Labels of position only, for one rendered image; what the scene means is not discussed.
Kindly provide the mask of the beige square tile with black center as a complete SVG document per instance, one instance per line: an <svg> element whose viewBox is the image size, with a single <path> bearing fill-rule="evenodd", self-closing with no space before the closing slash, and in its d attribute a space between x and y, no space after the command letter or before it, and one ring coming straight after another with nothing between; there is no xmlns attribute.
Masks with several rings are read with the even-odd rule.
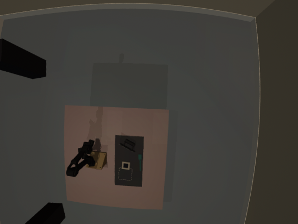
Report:
<svg viewBox="0 0 298 224"><path fill-rule="evenodd" d="M122 162L122 168L121 169L130 170L129 165L130 165L130 163L128 163L128 162Z"/></svg>

